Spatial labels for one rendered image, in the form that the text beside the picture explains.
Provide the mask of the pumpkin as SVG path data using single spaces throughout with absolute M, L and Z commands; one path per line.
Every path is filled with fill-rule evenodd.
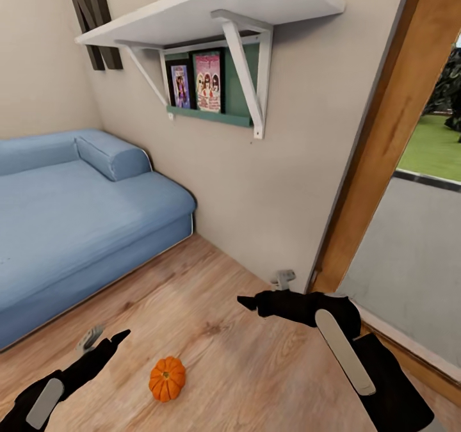
M 163 403 L 177 399 L 185 385 L 185 374 L 186 369 L 180 359 L 168 356 L 159 360 L 150 373 L 149 388 L 154 399 Z

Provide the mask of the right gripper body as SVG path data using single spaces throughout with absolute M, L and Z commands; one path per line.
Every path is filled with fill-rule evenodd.
M 258 315 L 267 317 L 276 315 L 285 319 L 295 321 L 291 311 L 291 304 L 297 292 L 286 291 L 266 291 L 257 294 Z

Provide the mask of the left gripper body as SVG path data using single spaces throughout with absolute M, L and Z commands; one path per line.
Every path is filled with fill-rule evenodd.
M 114 345 L 108 338 L 105 338 L 94 350 L 76 361 L 75 364 L 80 365 L 84 370 L 85 379 L 83 385 L 94 379 L 115 353 Z

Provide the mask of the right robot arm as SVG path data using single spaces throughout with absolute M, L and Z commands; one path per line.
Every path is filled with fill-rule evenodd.
M 448 432 L 411 384 L 392 352 L 374 333 L 359 338 L 358 309 L 339 293 L 300 294 L 289 290 L 292 269 L 270 277 L 270 291 L 238 295 L 237 301 L 258 315 L 276 315 L 321 332 L 362 401 L 378 432 Z

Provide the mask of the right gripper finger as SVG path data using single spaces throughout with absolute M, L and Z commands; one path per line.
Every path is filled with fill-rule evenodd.
M 237 301 L 242 303 L 247 309 L 258 309 L 257 294 L 255 296 L 238 295 Z

